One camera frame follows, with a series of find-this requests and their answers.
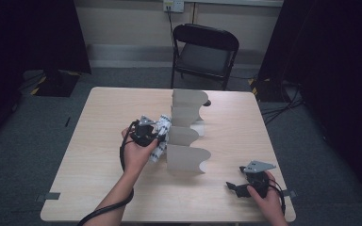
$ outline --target baseboard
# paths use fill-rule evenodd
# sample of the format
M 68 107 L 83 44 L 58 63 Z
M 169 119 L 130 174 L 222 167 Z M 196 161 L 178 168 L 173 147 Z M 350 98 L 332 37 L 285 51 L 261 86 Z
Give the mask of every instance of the baseboard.
M 89 44 L 88 56 L 92 68 L 171 67 L 171 46 L 135 46 Z M 234 68 L 259 69 L 264 54 L 239 50 Z

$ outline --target chair backrest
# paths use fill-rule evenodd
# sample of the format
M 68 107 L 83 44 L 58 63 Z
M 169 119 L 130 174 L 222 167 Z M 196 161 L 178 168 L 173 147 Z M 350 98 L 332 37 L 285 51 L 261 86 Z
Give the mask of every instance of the chair backrest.
M 173 31 L 174 44 L 177 41 L 209 48 L 237 51 L 238 39 L 228 31 L 198 24 L 181 24 Z

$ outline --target black device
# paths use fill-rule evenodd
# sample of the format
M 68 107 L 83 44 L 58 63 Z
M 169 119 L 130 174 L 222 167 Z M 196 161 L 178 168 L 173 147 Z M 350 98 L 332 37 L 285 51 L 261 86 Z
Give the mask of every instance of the black device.
M 247 186 L 252 186 L 257 193 L 260 195 L 261 198 L 266 198 L 267 191 L 269 190 L 269 187 L 275 189 L 279 197 L 281 199 L 281 210 L 283 214 L 285 214 L 285 199 L 284 199 L 284 192 L 282 191 L 280 185 L 278 185 L 275 181 L 273 181 L 278 187 L 270 185 L 270 181 L 272 179 L 269 178 L 265 170 L 274 169 L 275 165 L 268 164 L 264 162 L 259 161 L 252 161 L 249 163 L 247 167 L 239 167 L 240 172 L 244 173 L 246 176 L 246 180 L 249 182 L 249 184 L 236 186 L 234 184 L 231 184 L 229 182 L 227 183 L 227 186 L 230 190 L 234 190 L 237 194 L 238 198 L 240 197 L 251 197 L 251 194 L 248 191 Z
M 140 121 L 136 120 L 133 122 L 135 128 L 130 135 L 131 138 L 142 147 L 148 146 L 156 138 L 158 139 L 158 143 L 164 141 L 166 134 L 160 135 L 159 133 L 153 133 L 155 128 L 152 124 L 156 124 L 156 121 L 151 121 L 145 116 L 140 117 Z
M 244 173 L 246 176 L 246 180 L 249 182 L 249 184 L 236 186 L 234 184 L 231 184 L 229 182 L 227 183 L 227 186 L 229 189 L 234 190 L 237 194 L 238 198 L 240 197 L 251 197 L 251 194 L 249 194 L 249 191 L 247 189 L 247 186 L 252 186 L 257 193 L 261 196 L 261 198 L 266 198 L 267 196 L 267 190 L 269 189 L 269 176 L 266 172 L 260 171 L 257 173 L 254 172 L 246 172 L 245 167 L 239 167 L 240 172 Z

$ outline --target wooden table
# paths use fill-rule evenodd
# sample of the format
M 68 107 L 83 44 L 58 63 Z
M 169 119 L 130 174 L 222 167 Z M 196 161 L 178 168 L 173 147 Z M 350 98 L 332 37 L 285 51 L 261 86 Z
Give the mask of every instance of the wooden table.
M 265 220 L 255 202 L 238 198 L 225 182 L 246 184 L 239 166 L 251 160 L 278 166 L 255 96 L 250 92 L 206 91 L 212 105 L 202 107 L 205 136 L 191 144 L 211 152 L 206 173 L 168 171 L 166 157 L 148 164 L 135 185 L 124 222 L 253 222 Z M 146 115 L 171 115 L 171 89 L 94 88 L 82 111 L 47 200 L 46 221 L 79 221 L 94 210 L 122 174 L 121 131 Z M 283 189 L 279 167 L 271 173 Z M 287 221 L 295 219 L 286 197 Z

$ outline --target curved paper panel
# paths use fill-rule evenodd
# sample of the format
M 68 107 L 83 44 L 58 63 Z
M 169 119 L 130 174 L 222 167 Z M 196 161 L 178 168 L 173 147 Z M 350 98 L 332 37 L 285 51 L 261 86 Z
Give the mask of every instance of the curved paper panel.
M 179 127 L 190 127 L 191 124 L 200 120 L 198 107 L 173 107 L 172 125 Z
M 167 145 L 167 169 L 205 173 L 205 161 L 211 153 L 200 148 Z
M 208 100 L 207 93 L 192 89 L 175 89 L 173 91 L 173 106 L 198 107 Z
M 190 146 L 199 138 L 198 132 L 187 127 L 172 126 L 169 131 L 168 144 Z

